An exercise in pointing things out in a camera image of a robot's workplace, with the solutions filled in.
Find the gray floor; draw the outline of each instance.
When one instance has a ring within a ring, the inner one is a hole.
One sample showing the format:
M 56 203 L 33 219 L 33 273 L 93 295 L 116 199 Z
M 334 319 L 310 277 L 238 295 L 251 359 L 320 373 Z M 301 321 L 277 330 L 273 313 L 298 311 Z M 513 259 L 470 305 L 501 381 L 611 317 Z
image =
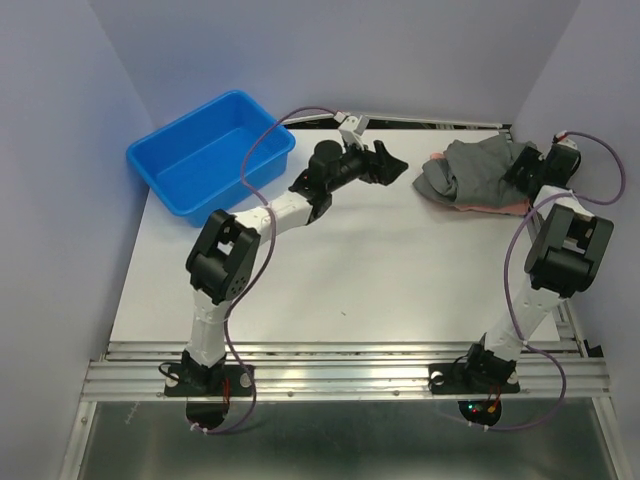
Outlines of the gray floor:
M 551 403 L 507 401 L 501 424 Z M 552 422 L 516 434 L 447 418 L 455 402 L 261 404 L 247 431 L 226 437 L 190 432 L 180 403 L 133 407 L 99 405 L 82 479 L 615 478 L 589 400 L 567 401 Z

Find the folded garment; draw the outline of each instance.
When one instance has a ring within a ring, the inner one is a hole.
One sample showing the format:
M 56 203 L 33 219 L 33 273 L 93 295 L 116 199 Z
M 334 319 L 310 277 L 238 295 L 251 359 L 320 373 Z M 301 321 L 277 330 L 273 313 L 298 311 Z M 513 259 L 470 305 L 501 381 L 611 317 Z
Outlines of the folded garment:
M 454 141 L 434 154 L 413 182 L 424 197 L 460 210 L 524 215 L 527 196 L 507 183 L 504 174 L 528 143 L 512 143 L 504 134 L 478 143 Z

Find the gray wall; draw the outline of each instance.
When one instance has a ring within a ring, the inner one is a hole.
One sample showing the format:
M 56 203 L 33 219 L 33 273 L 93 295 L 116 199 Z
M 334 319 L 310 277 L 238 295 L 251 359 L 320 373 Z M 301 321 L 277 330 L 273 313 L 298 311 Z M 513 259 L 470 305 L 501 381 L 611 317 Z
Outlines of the gray wall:
M 0 4 L 0 478 L 57 478 L 140 215 L 151 123 L 84 0 Z
M 151 117 L 225 90 L 512 122 L 577 0 L 89 0 Z
M 592 343 L 602 342 L 613 376 L 620 426 L 640 476 L 640 4 L 637 0 L 583 0 L 524 104 L 515 124 L 518 139 L 548 145 L 563 129 L 583 130 L 610 141 L 626 160 L 628 190 L 620 203 L 593 211 L 616 229 L 592 288 L 576 298 Z M 617 189 L 613 160 L 580 141 L 584 153 L 577 190 L 610 197 Z

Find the white table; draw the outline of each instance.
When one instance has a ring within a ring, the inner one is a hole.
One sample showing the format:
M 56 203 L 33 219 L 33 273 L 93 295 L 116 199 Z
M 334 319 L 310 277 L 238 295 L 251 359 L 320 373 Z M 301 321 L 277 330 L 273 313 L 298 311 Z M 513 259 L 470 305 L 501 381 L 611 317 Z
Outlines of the white table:
M 505 311 L 502 264 L 519 219 L 442 207 L 420 197 L 411 183 L 430 153 L 455 139 L 475 142 L 496 133 L 366 132 L 367 143 L 384 141 L 409 170 L 386 188 L 353 182 L 334 193 L 333 207 L 319 221 L 278 237 L 270 267 L 230 320 L 234 340 L 478 340 Z M 294 134 L 286 173 L 263 189 L 268 198 L 285 191 L 318 141 L 339 140 L 337 131 Z M 252 198 L 234 211 L 256 204 Z M 184 265 L 198 233 L 149 194 L 112 342 L 188 340 L 192 291 Z M 524 280 L 530 245 L 524 235 L 514 252 L 514 287 Z M 551 315 L 534 340 L 559 340 Z

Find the blue bin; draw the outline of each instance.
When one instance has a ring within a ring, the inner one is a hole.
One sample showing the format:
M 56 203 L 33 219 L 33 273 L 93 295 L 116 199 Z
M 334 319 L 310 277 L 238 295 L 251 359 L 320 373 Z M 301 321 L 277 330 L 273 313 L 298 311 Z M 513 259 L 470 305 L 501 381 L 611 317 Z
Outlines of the blue bin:
M 249 95 L 231 91 L 138 140 L 127 158 L 171 213 L 201 227 L 214 210 L 250 195 L 240 183 L 240 166 L 274 123 Z M 282 175 L 294 146 L 294 136 L 276 128 L 249 159 L 249 183 L 261 188 Z

